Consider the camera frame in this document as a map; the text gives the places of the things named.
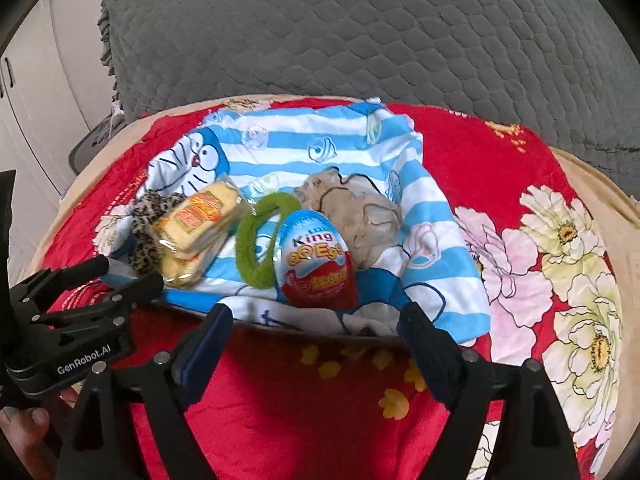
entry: striped cloth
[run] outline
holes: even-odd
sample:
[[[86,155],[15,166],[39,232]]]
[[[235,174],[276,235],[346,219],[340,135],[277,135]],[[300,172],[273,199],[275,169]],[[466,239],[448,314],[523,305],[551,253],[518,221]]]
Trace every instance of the striped cloth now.
[[[488,303],[476,264],[466,250],[449,204],[422,167],[422,136],[413,121],[380,102],[209,114],[148,166],[148,189],[193,194],[227,173],[249,198],[291,192],[313,173],[337,167],[368,176],[400,206],[398,244],[374,267],[356,273],[358,306],[336,312],[297,308],[279,290],[242,282],[231,237],[194,290],[165,290],[176,306],[206,313],[217,301],[248,322],[325,334],[397,335],[399,309],[417,301],[439,328],[465,342],[489,330]],[[277,217],[258,231],[258,259],[274,235]],[[117,263],[106,280],[127,274]]]

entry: green scrunchie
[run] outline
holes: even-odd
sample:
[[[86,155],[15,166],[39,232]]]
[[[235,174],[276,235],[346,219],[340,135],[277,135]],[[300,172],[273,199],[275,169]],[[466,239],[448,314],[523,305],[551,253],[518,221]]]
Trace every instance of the green scrunchie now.
[[[276,285],[276,273],[273,269],[276,233],[282,221],[298,209],[300,209],[298,200],[288,193],[279,191],[261,199],[255,205],[255,215],[247,214],[242,217],[236,235],[236,266],[247,285],[253,288],[271,288]],[[258,263],[255,257],[258,229],[277,212],[280,213],[280,221],[271,237],[264,260]]]

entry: black door handle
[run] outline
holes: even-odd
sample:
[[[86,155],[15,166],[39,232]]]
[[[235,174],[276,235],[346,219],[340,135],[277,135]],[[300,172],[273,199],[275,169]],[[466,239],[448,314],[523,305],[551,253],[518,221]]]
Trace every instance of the black door handle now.
[[[8,57],[4,58],[4,62],[6,63],[6,69],[7,69],[7,72],[9,73],[9,88],[13,88],[14,87],[14,71],[11,70],[11,63],[9,63]]]

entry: egg-shaped package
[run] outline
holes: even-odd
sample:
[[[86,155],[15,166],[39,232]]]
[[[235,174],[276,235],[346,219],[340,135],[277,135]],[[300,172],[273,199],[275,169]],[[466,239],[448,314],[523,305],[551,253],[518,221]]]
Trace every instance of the egg-shaped package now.
[[[347,245],[320,213],[300,210],[287,216],[276,234],[273,259],[278,287],[290,304],[332,310],[357,305]]]

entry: hexagonal quilted pattern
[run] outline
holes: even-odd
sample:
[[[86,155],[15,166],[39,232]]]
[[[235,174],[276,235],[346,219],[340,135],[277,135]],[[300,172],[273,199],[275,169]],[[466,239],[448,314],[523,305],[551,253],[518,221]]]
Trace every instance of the hexagonal quilted pattern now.
[[[247,93],[520,122],[640,192],[640,65],[596,0],[103,0],[128,120]]]

